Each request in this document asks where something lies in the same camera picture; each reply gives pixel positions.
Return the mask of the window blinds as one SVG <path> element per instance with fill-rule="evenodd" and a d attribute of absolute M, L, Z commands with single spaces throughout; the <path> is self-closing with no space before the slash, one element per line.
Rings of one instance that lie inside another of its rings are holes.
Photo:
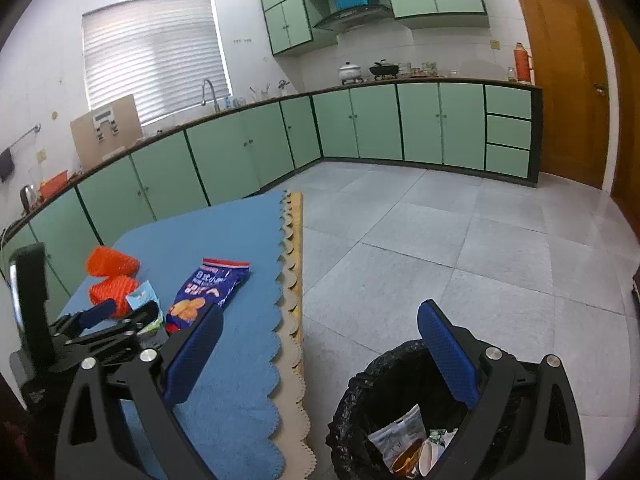
<path fill-rule="evenodd" d="M 232 95 L 213 0 L 129 0 L 81 19 L 89 106 L 134 96 L 145 125 L 200 105 L 202 82 L 218 103 Z"/>

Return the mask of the black lined trash bin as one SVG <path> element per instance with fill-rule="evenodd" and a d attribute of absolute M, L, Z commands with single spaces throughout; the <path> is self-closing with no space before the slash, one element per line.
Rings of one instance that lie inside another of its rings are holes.
<path fill-rule="evenodd" d="M 326 437 L 337 477 L 394 478 L 401 452 L 434 430 L 454 430 L 457 441 L 438 471 L 451 479 L 499 478 L 515 359 L 489 359 L 488 347 L 468 330 L 460 338 L 410 340 L 353 377 Z"/>

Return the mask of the blue biscuit snack bag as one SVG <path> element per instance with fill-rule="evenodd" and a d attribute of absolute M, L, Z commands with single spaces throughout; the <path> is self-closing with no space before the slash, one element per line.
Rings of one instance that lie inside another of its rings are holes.
<path fill-rule="evenodd" d="M 204 258 L 182 284 L 165 315 L 168 335 L 189 328 L 212 304 L 223 309 L 249 276 L 249 262 Z"/>

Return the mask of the orange foam net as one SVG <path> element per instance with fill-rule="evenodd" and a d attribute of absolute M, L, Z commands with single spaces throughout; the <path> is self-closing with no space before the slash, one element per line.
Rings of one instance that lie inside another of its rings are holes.
<path fill-rule="evenodd" d="M 138 259 L 106 246 L 96 246 L 86 261 L 87 274 L 94 278 L 133 276 L 139 269 Z"/>
<path fill-rule="evenodd" d="M 130 311 L 127 296 L 134 292 L 139 286 L 139 282 L 127 275 L 116 275 L 106 278 L 102 282 L 89 287 L 89 298 L 97 306 L 101 302 L 113 299 L 116 309 L 112 318 L 123 318 Z"/>

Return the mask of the white cooking pot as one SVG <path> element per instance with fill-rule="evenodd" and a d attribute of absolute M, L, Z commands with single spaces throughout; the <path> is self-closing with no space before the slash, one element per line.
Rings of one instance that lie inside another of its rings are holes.
<path fill-rule="evenodd" d="M 346 62 L 338 69 L 338 78 L 341 84 L 359 84 L 363 82 L 361 67 L 351 62 Z"/>

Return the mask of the cardboard box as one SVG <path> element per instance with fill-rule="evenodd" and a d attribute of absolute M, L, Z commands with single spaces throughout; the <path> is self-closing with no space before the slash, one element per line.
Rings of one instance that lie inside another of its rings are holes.
<path fill-rule="evenodd" d="M 143 138 L 132 94 L 74 119 L 70 130 L 84 171 L 129 150 Z"/>

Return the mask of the orange plastic basket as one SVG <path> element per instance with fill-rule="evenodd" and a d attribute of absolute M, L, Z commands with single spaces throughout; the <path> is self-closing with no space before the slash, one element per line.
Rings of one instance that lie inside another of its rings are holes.
<path fill-rule="evenodd" d="M 39 187 L 39 193 L 41 200 L 50 200 L 57 192 L 60 192 L 66 187 L 68 182 L 68 171 L 64 170 L 56 174 L 51 179 L 41 182 Z"/>

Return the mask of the dark hanging towel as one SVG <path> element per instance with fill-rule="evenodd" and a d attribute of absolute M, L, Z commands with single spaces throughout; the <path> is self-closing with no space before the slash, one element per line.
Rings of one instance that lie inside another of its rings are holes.
<path fill-rule="evenodd" d="M 11 149 L 6 148 L 0 153 L 0 181 L 6 182 L 14 174 L 15 165 Z"/>

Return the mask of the orange thermos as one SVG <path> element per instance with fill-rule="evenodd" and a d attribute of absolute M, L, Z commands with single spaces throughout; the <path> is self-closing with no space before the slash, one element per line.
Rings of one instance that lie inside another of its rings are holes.
<path fill-rule="evenodd" d="M 513 49 L 516 79 L 530 84 L 532 82 L 532 66 L 530 66 L 530 56 L 525 47 L 517 42 Z"/>

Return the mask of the electric kettle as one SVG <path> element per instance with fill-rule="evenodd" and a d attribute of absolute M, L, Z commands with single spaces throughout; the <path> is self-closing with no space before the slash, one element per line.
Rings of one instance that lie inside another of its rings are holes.
<path fill-rule="evenodd" d="M 29 214 L 39 203 L 38 190 L 35 185 L 24 185 L 20 189 L 20 201 L 25 214 Z"/>

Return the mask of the wooden door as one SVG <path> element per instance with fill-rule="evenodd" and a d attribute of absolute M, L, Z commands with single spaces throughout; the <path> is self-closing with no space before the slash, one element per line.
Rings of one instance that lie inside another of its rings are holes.
<path fill-rule="evenodd" d="M 535 81 L 542 89 L 541 169 L 602 188 L 611 150 L 610 105 L 620 130 L 611 195 L 639 227 L 639 49 L 611 9 L 597 28 L 588 0 L 518 0 Z"/>

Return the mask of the white paper cup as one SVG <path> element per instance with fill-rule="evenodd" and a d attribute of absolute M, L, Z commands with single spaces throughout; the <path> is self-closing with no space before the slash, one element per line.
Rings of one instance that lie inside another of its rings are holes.
<path fill-rule="evenodd" d="M 428 433 L 424 441 L 418 461 L 418 471 L 422 477 L 433 469 L 437 461 L 444 455 L 447 446 L 456 435 L 457 430 L 434 429 Z"/>

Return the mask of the blue table mat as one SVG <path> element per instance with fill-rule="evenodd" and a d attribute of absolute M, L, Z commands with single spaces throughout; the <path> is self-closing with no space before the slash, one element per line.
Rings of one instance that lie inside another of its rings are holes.
<path fill-rule="evenodd" d="M 66 402 L 60 479 L 275 479 L 280 413 L 278 193 L 180 214 L 124 234 L 168 338 L 122 364 L 79 367 Z"/>

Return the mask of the small light blue carton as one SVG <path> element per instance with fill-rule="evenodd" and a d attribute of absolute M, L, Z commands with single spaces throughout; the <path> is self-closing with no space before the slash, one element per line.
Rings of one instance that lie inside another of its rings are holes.
<path fill-rule="evenodd" d="M 133 292 L 130 292 L 130 294 L 126 296 L 126 301 L 132 310 L 138 310 L 151 302 L 157 306 L 156 317 L 153 321 L 144 322 L 142 324 L 142 327 L 138 330 L 140 335 L 152 333 L 154 330 L 158 330 L 160 326 L 162 326 L 164 322 L 163 311 L 160 308 L 160 300 L 158 299 L 150 281 L 144 281 Z"/>

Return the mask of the black wok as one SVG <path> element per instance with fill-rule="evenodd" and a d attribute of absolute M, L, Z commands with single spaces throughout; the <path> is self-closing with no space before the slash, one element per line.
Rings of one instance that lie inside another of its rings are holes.
<path fill-rule="evenodd" d="M 399 65 L 381 60 L 374 62 L 369 67 L 369 72 L 375 80 L 395 79 L 399 74 Z"/>

